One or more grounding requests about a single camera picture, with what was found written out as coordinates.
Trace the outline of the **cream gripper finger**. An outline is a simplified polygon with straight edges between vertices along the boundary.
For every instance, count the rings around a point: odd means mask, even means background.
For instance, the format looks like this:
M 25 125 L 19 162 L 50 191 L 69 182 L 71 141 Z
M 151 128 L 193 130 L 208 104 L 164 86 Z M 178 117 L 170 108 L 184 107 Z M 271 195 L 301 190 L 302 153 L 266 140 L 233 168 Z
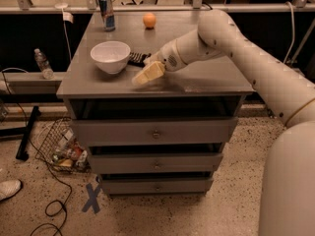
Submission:
M 149 65 L 146 65 L 136 76 L 132 79 L 132 83 L 135 86 L 147 84 L 150 81 L 162 77 L 165 73 L 165 66 L 155 61 Z
M 155 62 L 155 61 L 160 61 L 159 58 L 159 52 L 152 54 L 151 56 L 147 57 L 143 63 L 145 64 L 145 66 L 150 65 L 151 63 Z

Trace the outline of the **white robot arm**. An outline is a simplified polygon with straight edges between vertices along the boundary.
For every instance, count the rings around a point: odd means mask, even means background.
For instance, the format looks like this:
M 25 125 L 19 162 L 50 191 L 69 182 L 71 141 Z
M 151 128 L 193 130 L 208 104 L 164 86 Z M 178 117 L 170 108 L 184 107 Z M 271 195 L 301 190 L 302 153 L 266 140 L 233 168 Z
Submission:
M 248 40 L 222 10 L 201 14 L 197 27 L 145 60 L 134 78 L 144 85 L 187 65 L 226 55 L 286 126 L 268 152 L 259 236 L 315 236 L 315 85 Z

